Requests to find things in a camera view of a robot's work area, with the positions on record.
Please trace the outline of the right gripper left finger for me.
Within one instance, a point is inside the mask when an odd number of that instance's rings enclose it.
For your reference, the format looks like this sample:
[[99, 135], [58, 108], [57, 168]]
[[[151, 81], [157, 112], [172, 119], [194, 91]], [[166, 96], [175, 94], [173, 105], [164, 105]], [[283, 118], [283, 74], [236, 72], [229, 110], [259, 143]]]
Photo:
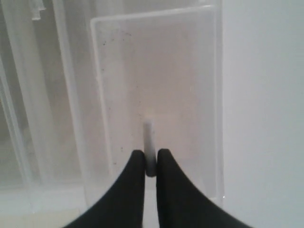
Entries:
[[67, 228], [141, 228], [145, 192], [145, 156], [134, 150], [117, 180], [92, 207]]

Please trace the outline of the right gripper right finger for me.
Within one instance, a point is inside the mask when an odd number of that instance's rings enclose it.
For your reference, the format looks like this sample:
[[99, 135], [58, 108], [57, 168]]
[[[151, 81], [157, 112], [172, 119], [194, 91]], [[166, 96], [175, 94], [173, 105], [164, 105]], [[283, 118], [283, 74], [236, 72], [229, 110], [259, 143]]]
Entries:
[[157, 155], [156, 195], [161, 228], [248, 228], [207, 198], [168, 149]]

